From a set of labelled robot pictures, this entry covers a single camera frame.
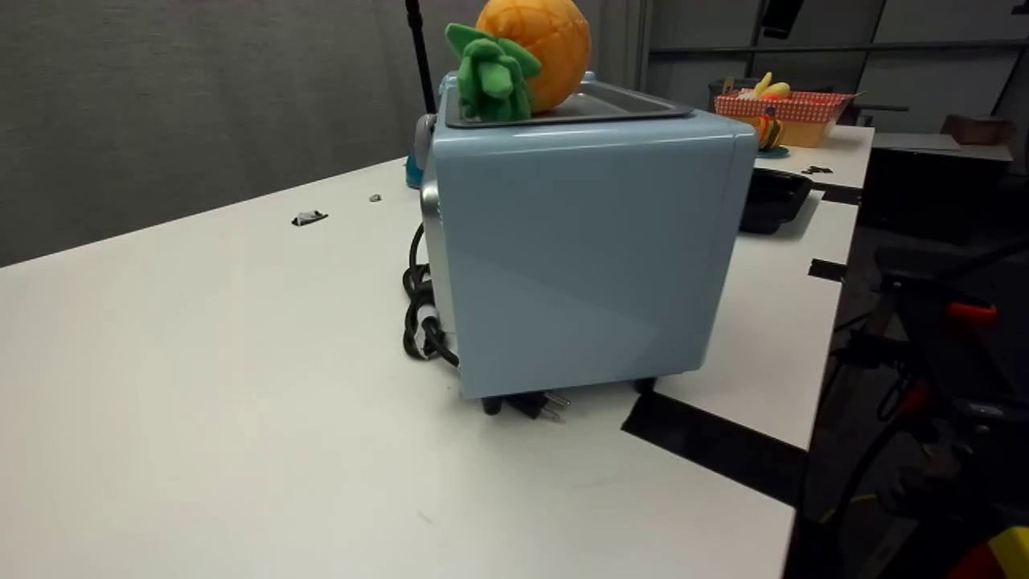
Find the red fruit basket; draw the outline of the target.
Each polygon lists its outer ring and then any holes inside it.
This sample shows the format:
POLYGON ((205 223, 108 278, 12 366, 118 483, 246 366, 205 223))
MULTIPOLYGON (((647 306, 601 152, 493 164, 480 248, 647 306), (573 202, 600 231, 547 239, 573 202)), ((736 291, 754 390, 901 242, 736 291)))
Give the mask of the red fruit basket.
POLYGON ((799 90, 771 70, 750 85, 725 85, 714 96, 714 109, 750 121, 767 146, 819 146, 850 103, 850 94, 799 90))

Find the black tripod leg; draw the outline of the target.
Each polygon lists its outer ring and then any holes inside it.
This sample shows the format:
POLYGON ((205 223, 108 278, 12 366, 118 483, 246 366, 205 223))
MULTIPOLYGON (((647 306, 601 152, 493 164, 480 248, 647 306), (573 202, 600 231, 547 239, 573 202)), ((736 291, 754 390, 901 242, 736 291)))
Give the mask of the black tripod leg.
POLYGON ((417 81, 423 81, 423 85, 432 90, 432 61, 429 61, 429 45, 426 45, 423 0, 403 0, 403 3, 407 3, 407 21, 409 21, 409 36, 412 36, 417 81))

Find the light blue breakfast maker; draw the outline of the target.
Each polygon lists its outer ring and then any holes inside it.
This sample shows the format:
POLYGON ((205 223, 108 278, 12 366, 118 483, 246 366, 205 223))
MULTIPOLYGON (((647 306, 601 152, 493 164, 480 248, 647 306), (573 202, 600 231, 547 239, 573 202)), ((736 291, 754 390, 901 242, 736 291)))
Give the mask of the light blue breakfast maker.
POLYGON ((417 202, 460 393, 701 366, 754 166, 747 121, 600 76, 526 121, 467 114, 445 81, 417 202))

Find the black plastic bin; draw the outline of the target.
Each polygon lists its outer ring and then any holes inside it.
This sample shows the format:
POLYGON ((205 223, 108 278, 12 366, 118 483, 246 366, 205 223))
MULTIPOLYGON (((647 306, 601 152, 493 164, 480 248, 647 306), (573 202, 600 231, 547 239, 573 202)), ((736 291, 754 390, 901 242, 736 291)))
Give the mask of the black plastic bin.
POLYGON ((756 166, 741 227, 750 234, 774 234, 801 212, 806 196, 806 175, 756 166))

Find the orange plush pineapple toy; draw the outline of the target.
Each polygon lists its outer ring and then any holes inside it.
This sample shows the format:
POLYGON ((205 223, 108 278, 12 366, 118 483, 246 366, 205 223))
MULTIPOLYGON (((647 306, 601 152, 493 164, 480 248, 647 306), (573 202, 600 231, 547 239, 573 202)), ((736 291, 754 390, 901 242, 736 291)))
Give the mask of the orange plush pineapple toy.
POLYGON ((526 121, 558 109, 585 76, 591 27, 577 0, 487 0, 476 21, 445 27, 467 120, 526 121))

